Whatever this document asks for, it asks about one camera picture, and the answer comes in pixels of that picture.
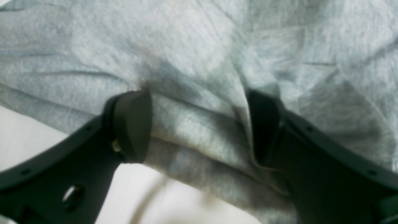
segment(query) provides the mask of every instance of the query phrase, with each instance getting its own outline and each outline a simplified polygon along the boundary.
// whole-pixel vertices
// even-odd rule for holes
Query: heather gray cloth
[[[279,97],[353,152],[397,157],[393,0],[13,0],[0,12],[2,105],[66,133],[149,89],[146,165],[254,215],[296,224],[251,162],[246,95]]]

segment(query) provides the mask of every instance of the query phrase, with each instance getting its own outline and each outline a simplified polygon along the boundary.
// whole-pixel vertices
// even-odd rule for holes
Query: gray fabric
[[[279,97],[353,152],[397,158],[398,2],[12,0],[0,12],[2,105],[65,133],[147,88],[145,164],[267,224],[296,224],[251,162],[247,93]]]

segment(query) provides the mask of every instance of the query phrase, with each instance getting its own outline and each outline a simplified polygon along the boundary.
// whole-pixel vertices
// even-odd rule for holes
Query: white surface
[[[0,107],[0,170],[30,159],[67,137]],[[258,224],[244,211],[141,164],[116,170],[96,224]]]

